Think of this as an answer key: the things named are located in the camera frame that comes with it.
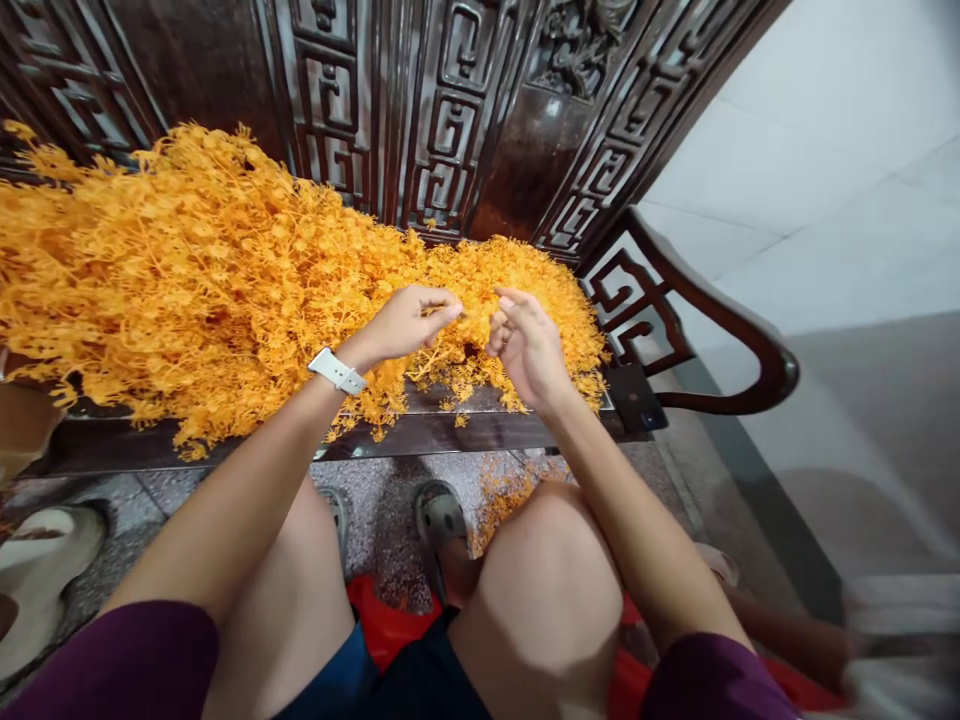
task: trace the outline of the gray floor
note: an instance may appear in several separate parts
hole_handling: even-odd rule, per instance
[[[634,467],[694,539],[715,544],[738,560],[744,585],[751,592],[775,607],[797,610],[796,594],[695,416],[671,415],[671,422],[655,443],[622,446]],[[473,525],[483,500],[478,483],[481,472],[494,468],[496,473],[512,474],[531,462],[538,475],[542,471],[553,477],[556,467],[565,465],[562,458],[531,460],[515,452],[460,453],[314,463],[311,474],[318,486],[339,487],[348,498],[348,575],[371,573],[385,600],[423,611],[429,609],[430,601],[411,510],[416,487],[430,478],[450,482],[460,494],[468,524]],[[17,486],[17,494],[4,509],[13,521],[56,503],[93,503],[109,517],[111,532],[103,551],[67,590],[67,611],[57,644],[93,617],[203,474],[43,479]]]

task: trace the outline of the carved armrest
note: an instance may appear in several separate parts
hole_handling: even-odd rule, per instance
[[[656,281],[637,260],[639,251],[662,281]],[[611,295],[604,279],[622,270],[639,285],[621,284]],[[614,364],[640,365],[653,376],[696,357],[683,333],[683,324],[667,300],[670,292],[681,295],[693,307],[746,345],[760,362],[760,376],[747,389],[729,396],[686,392],[657,393],[664,407],[679,407],[714,415],[751,415],[783,402],[800,379],[796,357],[783,344],[779,333],[765,320],[714,288],[691,268],[673,246],[647,225],[640,212],[631,207],[614,224],[609,235],[590,254],[578,275],[588,297],[606,318],[601,329],[614,351]],[[645,364],[630,342],[649,335],[653,326],[637,316],[652,308],[663,322],[670,352]],[[622,347],[617,350],[614,339]]]

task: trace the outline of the purple sleeve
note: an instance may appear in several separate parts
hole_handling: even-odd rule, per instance
[[[796,720],[799,713],[760,658],[721,635],[677,640],[660,661],[640,709],[643,720]]]
[[[61,648],[3,720],[199,719],[217,651],[216,626],[195,605],[124,605]]]

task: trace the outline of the watch strap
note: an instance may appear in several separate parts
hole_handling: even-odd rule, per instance
[[[317,353],[317,356],[307,365],[307,370],[323,375],[334,384],[337,390],[343,390],[351,395],[359,394],[367,386],[363,376],[354,368],[341,362],[328,347]]]

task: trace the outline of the hand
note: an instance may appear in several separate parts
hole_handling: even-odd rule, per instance
[[[547,412],[560,398],[576,394],[560,346],[560,331],[537,299],[513,288],[497,288],[500,310],[490,316],[487,354],[499,357],[520,399]]]
[[[438,308],[424,314],[429,308]],[[437,334],[463,312],[448,290],[409,285],[397,290],[373,319],[337,349],[337,357],[361,375],[383,360],[432,345]]]

